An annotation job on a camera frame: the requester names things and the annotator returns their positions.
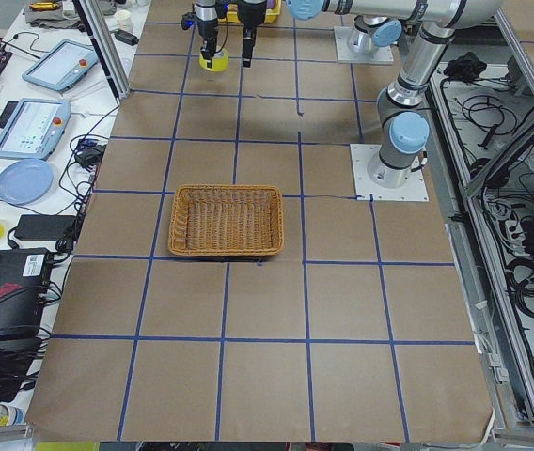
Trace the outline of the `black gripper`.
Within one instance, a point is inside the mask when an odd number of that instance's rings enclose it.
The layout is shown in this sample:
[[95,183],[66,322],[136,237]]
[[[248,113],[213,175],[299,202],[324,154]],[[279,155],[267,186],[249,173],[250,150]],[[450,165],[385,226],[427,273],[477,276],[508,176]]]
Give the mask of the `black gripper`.
[[265,23],[266,0],[241,0],[239,21],[243,24],[242,65],[250,68],[256,44],[257,27]]
[[218,16],[215,0],[196,0],[195,13],[198,32],[204,39],[200,50],[200,63],[206,70],[213,68],[213,58],[216,53],[218,37]]

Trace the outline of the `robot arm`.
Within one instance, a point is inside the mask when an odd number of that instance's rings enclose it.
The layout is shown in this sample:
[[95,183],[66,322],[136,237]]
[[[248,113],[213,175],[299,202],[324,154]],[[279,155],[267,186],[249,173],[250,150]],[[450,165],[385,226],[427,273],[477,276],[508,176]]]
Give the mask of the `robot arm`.
[[[192,10],[181,16],[181,28],[197,28],[202,39],[200,66],[208,71],[221,72],[228,67],[228,52],[225,44],[218,41],[218,24],[228,23],[229,13],[233,11],[243,25],[242,66],[249,68],[257,30],[269,22],[268,12],[280,5],[279,1],[196,1]],[[400,21],[386,17],[357,15],[348,31],[347,48],[351,55],[372,59],[399,39],[402,26]]]
[[383,143],[367,165],[371,180],[390,189],[401,187],[416,155],[430,136],[428,121],[416,109],[455,31],[490,19],[500,1],[289,1],[290,14],[302,21],[323,12],[419,22],[418,34],[395,81],[377,100]]

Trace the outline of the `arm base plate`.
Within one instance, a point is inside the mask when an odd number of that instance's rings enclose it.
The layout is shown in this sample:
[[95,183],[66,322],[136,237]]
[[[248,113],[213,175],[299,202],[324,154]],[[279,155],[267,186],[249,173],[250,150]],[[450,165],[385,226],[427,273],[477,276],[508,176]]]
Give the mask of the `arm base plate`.
[[405,169],[392,169],[380,159],[380,145],[350,144],[355,197],[362,201],[428,202],[418,157]]
[[392,65],[394,56],[390,42],[384,44],[375,33],[362,32],[354,27],[334,28],[337,59],[339,63]]

